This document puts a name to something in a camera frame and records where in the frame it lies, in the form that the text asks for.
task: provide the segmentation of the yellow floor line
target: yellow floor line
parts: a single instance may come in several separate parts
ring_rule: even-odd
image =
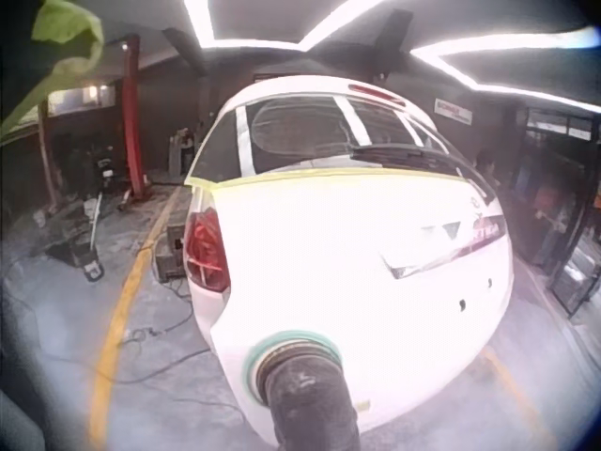
[[[522,393],[509,369],[501,363],[495,352],[490,347],[485,347],[481,355],[483,355],[487,361],[493,365],[501,379],[503,386],[509,393],[513,395],[519,409],[526,417],[530,430],[533,431],[534,434],[536,434],[536,436],[539,437],[543,442],[541,449],[549,451],[557,450],[557,438],[543,423],[539,412],[533,406],[532,402],[526,395]]]
[[[138,292],[148,263],[152,258],[152,247],[157,238],[159,238],[163,226],[169,218],[169,213],[176,203],[180,189],[180,187],[177,187],[167,200],[161,215],[154,223],[154,226],[146,237],[144,245],[136,256],[133,267],[121,290],[121,295],[119,296],[111,319],[111,324],[109,325],[108,334],[104,339],[104,345],[100,352],[100,359],[96,366],[96,369],[100,374],[97,374],[94,380],[94,392],[92,395],[92,405],[88,425],[90,442],[92,442],[97,449],[103,449],[106,443],[109,404],[111,401],[111,390],[113,388],[113,383],[107,379],[107,377],[111,379],[115,377],[119,358],[118,345],[123,339],[123,333],[125,332],[128,323],[128,315],[130,313],[132,301]]]

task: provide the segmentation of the white car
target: white car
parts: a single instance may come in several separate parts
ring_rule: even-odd
[[[390,91],[323,76],[248,86],[186,182],[196,321],[268,443],[259,373],[281,347],[312,343],[338,362],[364,432],[457,376],[509,302],[494,191]]]

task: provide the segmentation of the car roof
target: car roof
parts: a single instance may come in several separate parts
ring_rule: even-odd
[[[381,93],[382,97],[371,93]],[[345,95],[375,101],[394,109],[405,111],[431,129],[437,129],[432,118],[424,110],[392,91],[356,80],[325,75],[291,75],[257,82],[245,87],[227,101],[219,116],[221,117],[225,113],[253,101],[290,94]]]

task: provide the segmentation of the window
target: window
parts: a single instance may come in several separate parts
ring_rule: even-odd
[[[88,86],[55,91],[48,96],[48,116],[60,116],[96,108],[115,106],[114,86]],[[12,132],[38,123],[38,107],[33,107]]]
[[[548,132],[567,134],[585,141],[591,140],[592,122],[582,117],[547,113],[540,110],[530,110],[528,127]]]
[[[286,96],[239,106],[216,124],[191,176],[225,181],[274,170],[377,165],[348,158],[365,144],[456,149],[392,108],[344,96]]]

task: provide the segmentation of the red lift post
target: red lift post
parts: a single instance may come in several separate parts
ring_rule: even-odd
[[[123,77],[123,125],[125,146],[130,167],[133,197],[144,197],[144,173],[142,172],[142,153],[138,134],[138,60],[140,57],[140,37],[129,35],[122,44],[125,52],[125,76]]]

